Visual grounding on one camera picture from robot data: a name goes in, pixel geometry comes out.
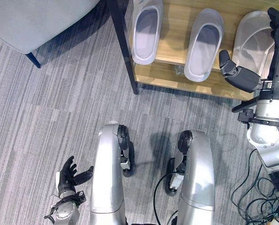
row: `shelf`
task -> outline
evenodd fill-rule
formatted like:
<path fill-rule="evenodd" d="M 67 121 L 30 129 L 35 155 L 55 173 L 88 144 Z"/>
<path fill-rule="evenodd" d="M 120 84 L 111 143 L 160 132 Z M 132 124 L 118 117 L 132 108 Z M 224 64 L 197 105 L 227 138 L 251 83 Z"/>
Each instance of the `shelf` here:
<path fill-rule="evenodd" d="M 195 7 L 164 4 L 164 18 L 155 61 L 184 66 L 191 27 L 201 10 Z M 225 22 L 225 31 L 220 50 L 226 49 L 232 55 L 236 29 L 242 16 L 229 13 L 221 13 L 221 16 Z M 218 54 L 213 70 L 219 71 Z"/>
<path fill-rule="evenodd" d="M 269 7 L 279 10 L 279 0 L 164 0 L 164 17 L 156 59 L 151 65 L 135 65 L 136 81 L 225 98 L 251 99 L 252 93 L 239 90 L 225 81 L 219 69 L 219 54 L 210 76 L 204 82 L 192 82 L 184 75 L 176 75 L 174 66 L 185 65 L 190 31 L 196 16 L 204 8 L 213 8 L 223 17 L 225 30 L 219 51 L 226 49 L 232 57 L 240 20 L 248 12 L 266 11 Z"/>
<path fill-rule="evenodd" d="M 253 98 L 252 93 L 239 90 L 226 82 L 220 72 L 211 72 L 204 82 L 192 82 L 184 75 L 176 75 L 174 65 L 154 62 L 147 66 L 136 64 L 135 75 L 137 82 L 150 85 L 239 100 Z"/>

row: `cable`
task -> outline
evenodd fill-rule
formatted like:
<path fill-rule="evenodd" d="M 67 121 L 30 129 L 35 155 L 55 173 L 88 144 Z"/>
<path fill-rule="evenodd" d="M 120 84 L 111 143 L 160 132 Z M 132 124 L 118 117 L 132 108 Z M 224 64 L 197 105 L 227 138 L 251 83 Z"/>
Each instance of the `cable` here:
<path fill-rule="evenodd" d="M 52 216 L 49 216 L 48 219 L 52 222 L 52 224 L 55 223 L 55 220 L 54 220 L 54 218 Z"/>
<path fill-rule="evenodd" d="M 166 225 L 169 225 L 171 223 L 171 220 L 173 219 L 173 217 L 177 214 L 178 211 L 174 212 L 171 217 L 169 218 L 168 222 Z"/>
<path fill-rule="evenodd" d="M 238 210 L 239 215 L 246 221 L 246 225 L 262 225 L 262 224 L 266 224 L 267 222 L 271 222 L 273 219 L 276 219 L 276 216 L 278 215 L 278 211 L 279 211 L 279 201 L 275 195 L 275 188 L 269 193 L 269 194 L 264 194 L 261 189 L 260 189 L 260 181 L 262 180 L 267 180 L 271 183 L 271 181 L 268 178 L 265 177 L 259 177 L 261 169 L 262 169 L 262 165 L 259 168 L 259 171 L 257 173 L 257 176 L 255 178 L 255 180 L 253 181 L 252 185 L 248 188 L 247 191 L 244 192 L 244 194 L 240 197 L 238 203 L 235 203 L 234 201 L 234 194 L 235 192 L 243 186 L 243 184 L 248 180 L 249 178 L 249 174 L 250 174 L 250 161 L 251 161 L 251 156 L 253 154 L 253 152 L 255 152 L 256 149 L 254 149 L 253 151 L 251 151 L 250 155 L 249 155 L 249 161 L 248 161 L 248 173 L 246 178 L 244 179 L 244 181 L 232 192 L 231 194 L 231 202 L 232 204 L 234 204 Z M 251 201 L 245 209 L 243 209 L 241 207 L 241 202 L 244 199 L 244 197 L 253 189 L 256 188 L 256 190 L 258 191 L 258 193 L 262 196 L 260 198 L 254 199 L 253 201 Z M 261 214 L 257 215 L 257 216 L 251 216 L 249 214 L 249 209 L 251 208 L 252 205 L 255 205 L 256 203 L 260 202 L 261 206 L 260 206 L 260 211 Z M 264 210 L 264 206 L 269 206 L 271 208 L 271 212 L 269 213 L 265 213 Z"/>
<path fill-rule="evenodd" d="M 156 198 L 156 192 L 157 192 L 157 188 L 160 184 L 160 182 L 167 176 L 169 175 L 172 175 L 174 173 L 178 173 L 178 174 L 184 174 L 184 173 L 181 173 L 181 172 L 170 172 L 170 173 L 167 173 L 165 174 L 163 177 L 160 178 L 160 180 L 158 181 L 156 187 L 155 187 L 155 191 L 154 191 L 154 196 L 153 196 L 153 208 L 154 208 L 154 214 L 155 214 L 155 217 L 156 217 L 156 220 L 157 220 L 157 223 L 158 225 L 161 225 L 160 221 L 159 221 L 159 218 L 158 218 L 158 215 L 157 215 L 157 212 L 156 212 L 156 205 L 155 205 L 155 198 Z"/>
<path fill-rule="evenodd" d="M 250 155 L 249 155 L 249 162 L 248 162 L 248 174 L 247 174 L 247 177 L 244 179 L 244 181 L 232 192 L 231 194 L 231 202 L 233 203 L 233 205 L 235 205 L 237 207 L 237 210 L 239 211 L 239 215 L 245 219 L 242 215 L 241 215 L 241 212 L 240 210 L 244 211 L 242 208 L 239 207 L 239 205 L 237 205 L 234 200 L 233 200 L 233 196 L 235 194 L 235 192 L 247 181 L 247 179 L 249 178 L 249 174 L 250 174 L 250 161 L 251 161 L 251 156 L 253 154 L 253 152 L 255 152 L 257 149 L 254 149 L 251 151 Z"/>

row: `striped carpet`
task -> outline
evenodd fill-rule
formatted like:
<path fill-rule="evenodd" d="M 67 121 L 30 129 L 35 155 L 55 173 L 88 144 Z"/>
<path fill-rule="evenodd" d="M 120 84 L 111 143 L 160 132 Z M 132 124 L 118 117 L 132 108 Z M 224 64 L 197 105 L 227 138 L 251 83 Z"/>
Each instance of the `striped carpet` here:
<path fill-rule="evenodd" d="M 127 4 L 129 25 L 132 4 Z M 245 125 L 231 113 L 239 101 L 149 85 L 140 85 L 134 95 L 104 0 L 34 55 L 41 69 L 0 41 L 0 225 L 50 224 L 43 216 L 57 201 L 55 173 L 70 155 L 80 172 L 93 165 L 98 131 L 109 120 L 128 126 L 135 147 L 136 173 L 123 178 L 129 224 L 156 224 L 152 194 L 185 129 L 202 130 L 211 140 L 215 225 L 244 224 L 230 201 L 252 150 Z M 256 156 L 252 162 L 249 184 L 260 166 Z M 77 190 L 88 199 L 78 224 L 88 225 L 91 182 Z M 162 224 L 177 202 L 159 190 Z"/>

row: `slipper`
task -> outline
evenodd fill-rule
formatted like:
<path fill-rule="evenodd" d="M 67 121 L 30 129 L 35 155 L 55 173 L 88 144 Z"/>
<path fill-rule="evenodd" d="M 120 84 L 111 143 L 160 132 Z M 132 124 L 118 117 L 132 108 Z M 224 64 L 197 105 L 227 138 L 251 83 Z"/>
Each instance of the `slipper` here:
<path fill-rule="evenodd" d="M 185 76 L 202 82 L 209 76 L 224 34 L 224 21 L 220 14 L 206 8 L 196 17 L 190 33 L 184 67 Z"/>
<path fill-rule="evenodd" d="M 234 43 L 232 61 L 267 78 L 274 55 L 270 18 L 267 12 L 254 11 L 240 21 Z"/>
<path fill-rule="evenodd" d="M 147 65 L 156 58 L 163 20 L 162 0 L 134 0 L 132 58 Z"/>

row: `gray chair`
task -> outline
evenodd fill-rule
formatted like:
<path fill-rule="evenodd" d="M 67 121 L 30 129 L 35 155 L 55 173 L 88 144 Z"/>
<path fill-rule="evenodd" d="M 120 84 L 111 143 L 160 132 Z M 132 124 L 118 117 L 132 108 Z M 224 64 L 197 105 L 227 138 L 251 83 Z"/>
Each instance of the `gray chair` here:
<path fill-rule="evenodd" d="M 25 54 L 37 68 L 32 51 L 89 13 L 99 0 L 0 0 L 0 39 Z"/>

